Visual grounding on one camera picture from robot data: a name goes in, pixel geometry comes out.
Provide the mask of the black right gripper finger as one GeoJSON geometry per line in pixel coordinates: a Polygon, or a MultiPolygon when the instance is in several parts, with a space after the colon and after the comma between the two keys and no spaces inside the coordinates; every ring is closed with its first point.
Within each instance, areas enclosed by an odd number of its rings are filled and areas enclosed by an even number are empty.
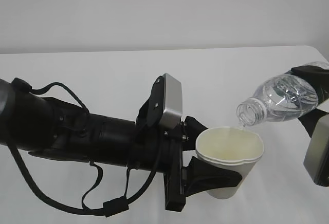
{"type": "Polygon", "coordinates": [[[291,69],[293,75],[304,79],[316,91],[318,105],[328,99],[328,69],[318,66],[298,66],[291,69]]]}
{"type": "Polygon", "coordinates": [[[299,117],[298,120],[303,125],[309,137],[311,138],[318,121],[326,115],[328,115],[328,112],[316,108],[299,117]]]}

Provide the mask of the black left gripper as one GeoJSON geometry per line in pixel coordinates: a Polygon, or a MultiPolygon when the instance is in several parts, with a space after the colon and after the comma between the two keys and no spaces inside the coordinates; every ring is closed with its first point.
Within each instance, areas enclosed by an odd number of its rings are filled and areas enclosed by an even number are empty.
{"type": "Polygon", "coordinates": [[[240,173],[216,167],[192,157],[182,183],[182,150],[195,150],[197,137],[208,128],[194,117],[186,116],[180,124],[181,132],[157,130],[160,159],[157,170],[163,173],[165,205],[185,205],[186,197],[208,192],[214,198],[230,198],[237,191],[243,177],[240,173]]]}

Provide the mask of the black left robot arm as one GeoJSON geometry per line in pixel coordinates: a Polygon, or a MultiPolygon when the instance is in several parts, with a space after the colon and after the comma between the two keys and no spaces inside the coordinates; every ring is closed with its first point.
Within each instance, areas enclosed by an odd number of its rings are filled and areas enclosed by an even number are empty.
{"type": "Polygon", "coordinates": [[[149,171],[144,185],[127,203],[137,200],[155,174],[162,173],[165,207],[172,211],[181,211],[188,196],[242,181],[240,173],[197,158],[183,165],[183,152],[196,148],[196,139],[206,128],[193,117],[181,120],[181,83],[169,74],[156,79],[135,121],[91,114],[81,101],[71,104],[46,97],[49,90],[50,85],[33,89],[19,78],[1,81],[1,144],[9,147],[36,194],[39,190],[19,150],[50,160],[149,171]]]}

